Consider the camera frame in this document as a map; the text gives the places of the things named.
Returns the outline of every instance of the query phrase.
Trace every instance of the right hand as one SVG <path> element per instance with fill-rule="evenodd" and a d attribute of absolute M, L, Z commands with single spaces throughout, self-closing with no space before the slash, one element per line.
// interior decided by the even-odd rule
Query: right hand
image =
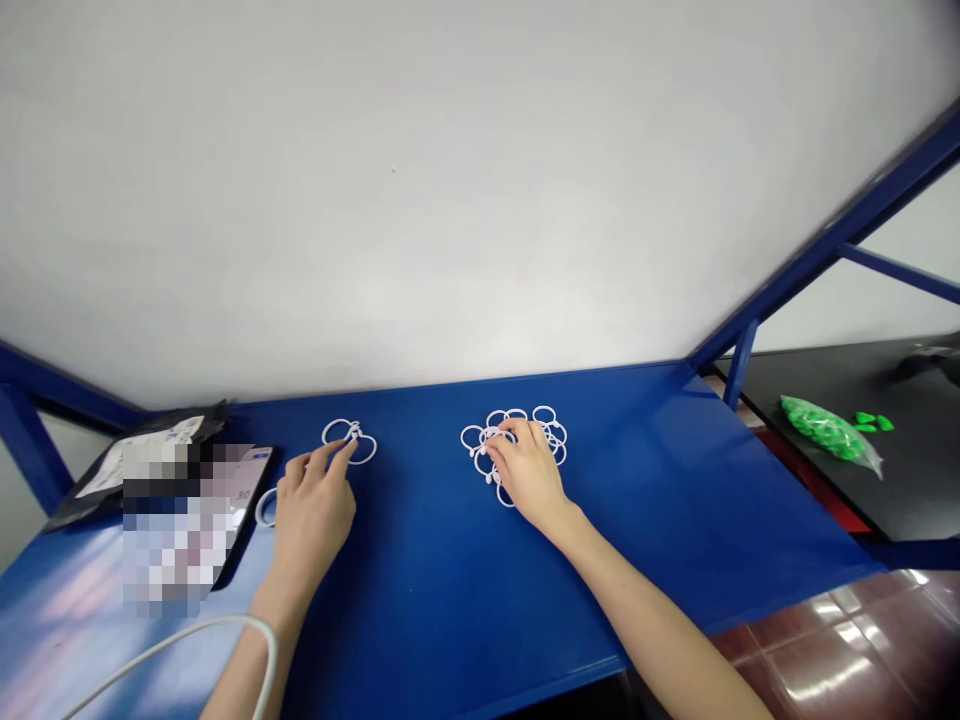
<path fill-rule="evenodd" d="M 520 514 L 549 535 L 554 527 L 565 522 L 576 505 L 563 492 L 560 470 L 543 428 L 540 423 L 523 418 L 507 418 L 499 428 L 509 430 L 517 438 L 516 445 L 503 435 L 486 442 L 500 480 Z"/>

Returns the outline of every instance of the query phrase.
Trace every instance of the clear plastic bag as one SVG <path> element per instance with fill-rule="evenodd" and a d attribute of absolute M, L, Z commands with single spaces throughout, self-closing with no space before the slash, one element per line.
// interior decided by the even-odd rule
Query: clear plastic bag
<path fill-rule="evenodd" d="M 873 470 L 883 480 L 877 451 L 853 425 L 839 415 L 800 398 L 780 396 L 780 405 L 790 424 L 834 457 Z"/>

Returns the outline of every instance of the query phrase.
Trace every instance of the blue tabletop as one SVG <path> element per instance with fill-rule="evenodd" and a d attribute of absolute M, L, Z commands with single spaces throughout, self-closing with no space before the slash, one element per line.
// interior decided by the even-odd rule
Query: blue tabletop
<path fill-rule="evenodd" d="M 876 569 L 686 363 L 238 405 L 224 440 L 278 446 L 278 477 L 334 418 L 379 441 L 348 473 L 356 520 L 304 626 L 284 717 L 489 718 L 626 666 L 576 573 L 459 441 L 491 410 L 541 404 L 569 433 L 568 495 L 707 633 Z M 257 528 L 201 616 L 245 610 L 272 552 Z M 0 715 L 58 717 L 192 622 L 125 617 L 122 581 L 118 523 L 34 540 L 0 579 Z M 83 717 L 196 717 L 237 635 L 181 642 Z"/>

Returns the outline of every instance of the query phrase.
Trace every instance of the black table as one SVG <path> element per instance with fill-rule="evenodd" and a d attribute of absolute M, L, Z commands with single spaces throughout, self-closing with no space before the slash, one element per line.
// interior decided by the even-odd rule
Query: black table
<path fill-rule="evenodd" d="M 960 388 L 939 370 L 895 382 L 891 370 L 917 338 L 756 353 L 743 399 L 800 450 L 838 495 L 889 540 L 941 540 L 960 535 Z M 726 374 L 729 360 L 716 363 Z M 780 396 L 809 400 L 850 420 L 862 410 L 896 425 L 867 439 L 883 458 L 883 481 L 868 468 L 837 460 L 800 435 Z"/>

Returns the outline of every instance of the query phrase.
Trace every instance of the metal support bar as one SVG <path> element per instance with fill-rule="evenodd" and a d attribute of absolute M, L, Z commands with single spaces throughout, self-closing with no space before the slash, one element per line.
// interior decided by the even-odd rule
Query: metal support bar
<path fill-rule="evenodd" d="M 40 415 L 23 390 L 0 384 L 0 436 L 47 515 L 73 487 L 73 478 Z"/>
<path fill-rule="evenodd" d="M 740 402 L 740 391 L 743 390 L 743 381 L 747 376 L 747 363 L 750 362 L 750 353 L 753 350 L 753 338 L 757 334 L 760 321 L 754 318 L 740 333 L 737 340 L 737 349 L 733 353 L 733 362 L 730 363 L 730 372 L 727 375 L 727 386 L 723 391 L 723 401 L 736 412 Z"/>
<path fill-rule="evenodd" d="M 124 430 L 144 419 L 142 411 L 3 345 L 0 345 L 0 382 L 14 383 L 35 398 L 73 411 L 71 421 L 91 418 L 101 426 L 97 429 Z"/>
<path fill-rule="evenodd" d="M 837 248 L 837 255 L 960 305 L 960 285 L 951 280 L 853 245 L 841 245 Z"/>
<path fill-rule="evenodd" d="M 700 369 L 729 350 L 751 320 L 763 322 L 837 261 L 841 245 L 856 245 L 949 170 L 960 158 L 960 101 L 827 223 L 806 247 L 728 318 L 690 356 Z"/>

